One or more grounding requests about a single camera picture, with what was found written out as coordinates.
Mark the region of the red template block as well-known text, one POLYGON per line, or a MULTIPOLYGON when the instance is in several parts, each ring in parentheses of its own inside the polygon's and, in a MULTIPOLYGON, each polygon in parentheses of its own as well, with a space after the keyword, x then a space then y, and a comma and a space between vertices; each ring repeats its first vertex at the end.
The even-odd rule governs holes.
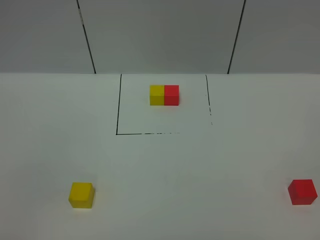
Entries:
POLYGON ((179 103, 180 103, 179 85, 165 85, 164 86, 164 105, 178 106, 179 103))

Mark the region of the yellow template block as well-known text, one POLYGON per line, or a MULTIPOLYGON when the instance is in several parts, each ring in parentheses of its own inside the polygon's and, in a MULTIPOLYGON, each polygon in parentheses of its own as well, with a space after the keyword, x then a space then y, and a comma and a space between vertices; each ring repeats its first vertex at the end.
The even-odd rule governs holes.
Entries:
POLYGON ((151 106, 165 105, 165 86, 164 85, 150 85, 149 104, 151 106))

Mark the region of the loose red block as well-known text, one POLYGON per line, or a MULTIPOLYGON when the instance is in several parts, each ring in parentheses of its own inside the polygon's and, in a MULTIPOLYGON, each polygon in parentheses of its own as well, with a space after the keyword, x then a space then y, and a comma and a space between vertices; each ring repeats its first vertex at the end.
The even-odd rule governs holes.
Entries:
POLYGON ((312 179, 294 179, 287 189, 292 205, 311 205, 318 197, 312 179))

